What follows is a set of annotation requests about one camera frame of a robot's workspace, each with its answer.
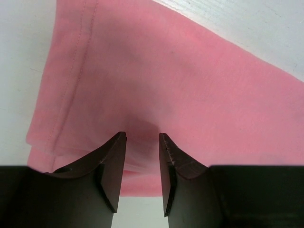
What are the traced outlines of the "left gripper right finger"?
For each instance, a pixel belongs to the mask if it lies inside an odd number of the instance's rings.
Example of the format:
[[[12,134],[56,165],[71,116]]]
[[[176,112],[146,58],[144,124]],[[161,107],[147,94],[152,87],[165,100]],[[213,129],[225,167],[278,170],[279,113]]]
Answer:
[[[159,161],[164,216],[170,228],[222,228],[211,172],[166,133],[159,135]]]

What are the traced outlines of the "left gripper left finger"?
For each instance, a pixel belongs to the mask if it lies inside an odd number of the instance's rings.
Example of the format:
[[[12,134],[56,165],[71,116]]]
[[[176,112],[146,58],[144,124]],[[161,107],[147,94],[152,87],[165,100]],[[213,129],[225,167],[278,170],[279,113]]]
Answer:
[[[117,212],[126,150],[119,132],[53,173],[29,170],[16,197],[16,228],[109,228]]]

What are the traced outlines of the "light pink polo shirt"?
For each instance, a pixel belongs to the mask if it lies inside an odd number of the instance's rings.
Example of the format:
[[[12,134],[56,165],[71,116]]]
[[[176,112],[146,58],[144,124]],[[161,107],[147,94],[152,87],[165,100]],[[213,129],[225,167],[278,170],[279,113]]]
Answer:
[[[304,84],[151,0],[59,0],[26,141],[53,172],[126,132],[121,194],[160,196],[159,134],[214,164],[302,165]]]

